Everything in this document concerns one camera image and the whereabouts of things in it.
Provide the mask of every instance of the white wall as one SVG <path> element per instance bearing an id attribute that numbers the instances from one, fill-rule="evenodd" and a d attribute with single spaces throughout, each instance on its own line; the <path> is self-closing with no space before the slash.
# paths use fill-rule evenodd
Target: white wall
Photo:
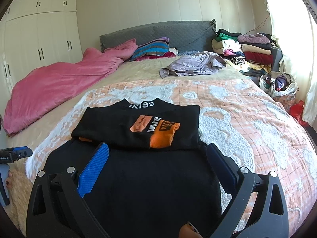
<path id="1" fill-rule="evenodd" d="M 217 28 L 243 34 L 256 27 L 252 0 L 76 0 L 76 5 L 83 51 L 99 49 L 100 35 L 155 22 L 216 19 Z"/>
<path id="2" fill-rule="evenodd" d="M 253 14 L 254 14 L 254 22 L 255 26 L 258 27 L 259 25 L 262 26 L 259 28 L 256 32 L 264 32 L 268 34 L 272 34 L 272 25 L 271 25 L 271 18 L 268 17 L 269 13 L 267 11 L 267 5 L 266 0 L 251 0 L 252 2 L 252 8 L 253 8 Z"/>
<path id="3" fill-rule="evenodd" d="M 0 149 L 6 149 L 8 147 L 8 137 L 5 135 L 5 131 L 1 126 L 0 130 Z"/>

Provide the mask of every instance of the striped pillow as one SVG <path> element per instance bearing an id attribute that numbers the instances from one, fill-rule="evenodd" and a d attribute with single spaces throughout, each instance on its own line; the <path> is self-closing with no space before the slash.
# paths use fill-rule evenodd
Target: striped pillow
<path id="1" fill-rule="evenodd" d="M 159 39 L 152 40 L 147 44 L 140 45 L 132 55 L 131 61 L 134 61 L 135 59 L 142 57 L 144 55 L 162 56 L 169 51 L 169 42 L 169 38 L 162 37 Z"/>

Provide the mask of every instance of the green sweater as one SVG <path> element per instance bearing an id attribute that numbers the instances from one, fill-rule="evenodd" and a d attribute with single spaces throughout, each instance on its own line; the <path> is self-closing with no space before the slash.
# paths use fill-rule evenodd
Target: green sweater
<path id="1" fill-rule="evenodd" d="M 220 33 L 218 37 L 216 37 L 216 41 L 220 42 L 222 40 L 226 40 L 226 39 L 233 39 L 235 41 L 238 41 L 237 37 L 231 37 L 231 36 L 227 36 L 223 33 Z"/>

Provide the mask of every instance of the pink comforter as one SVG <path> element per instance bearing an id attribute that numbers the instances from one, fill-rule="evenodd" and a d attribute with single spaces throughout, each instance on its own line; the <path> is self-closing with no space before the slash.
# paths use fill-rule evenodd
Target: pink comforter
<path id="1" fill-rule="evenodd" d="M 4 129 L 12 134 L 40 119 L 50 110 L 77 96 L 115 72 L 137 45 L 129 40 L 101 53 L 88 48 L 78 63 L 58 62 L 30 72 L 12 90 L 4 114 Z"/>

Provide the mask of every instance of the red folded garment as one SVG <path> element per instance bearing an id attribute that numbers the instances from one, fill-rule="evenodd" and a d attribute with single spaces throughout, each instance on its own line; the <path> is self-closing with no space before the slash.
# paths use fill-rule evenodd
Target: red folded garment
<path id="1" fill-rule="evenodd" d="M 263 65 L 273 64 L 273 55 L 265 55 L 254 52 L 244 52 L 245 59 L 249 62 L 260 63 Z"/>
<path id="2" fill-rule="evenodd" d="M 143 61 L 143 60 L 147 60 L 147 59 L 158 59 L 158 58 L 171 58 L 171 57 L 175 57 L 176 55 L 173 52 L 166 52 L 164 55 L 144 55 L 142 57 L 139 57 L 137 59 L 135 59 L 136 62 L 139 61 Z"/>

